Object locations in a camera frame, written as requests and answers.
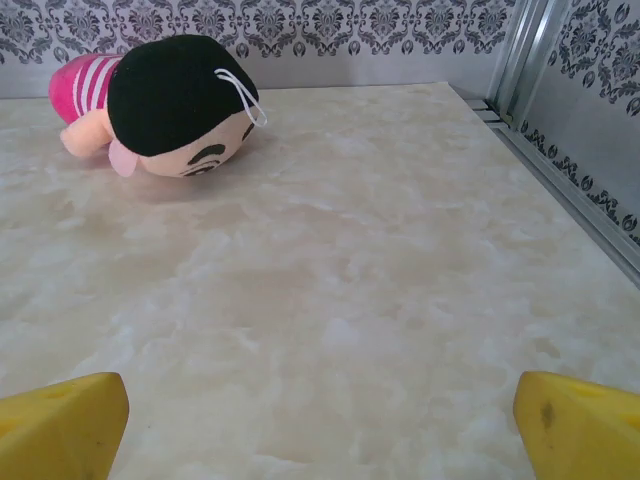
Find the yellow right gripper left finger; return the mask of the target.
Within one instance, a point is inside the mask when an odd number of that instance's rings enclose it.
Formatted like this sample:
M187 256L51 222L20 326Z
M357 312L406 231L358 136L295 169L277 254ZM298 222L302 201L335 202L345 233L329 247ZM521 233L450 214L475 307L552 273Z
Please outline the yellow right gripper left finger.
M102 480L129 417L121 376L78 377L1 400L3 479Z

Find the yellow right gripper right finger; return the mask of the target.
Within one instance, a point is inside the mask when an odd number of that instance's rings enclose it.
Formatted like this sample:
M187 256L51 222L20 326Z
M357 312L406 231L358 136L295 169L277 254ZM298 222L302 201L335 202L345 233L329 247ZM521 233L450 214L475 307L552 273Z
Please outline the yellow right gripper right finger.
M538 479L639 478L639 396L554 373L521 375L514 418Z

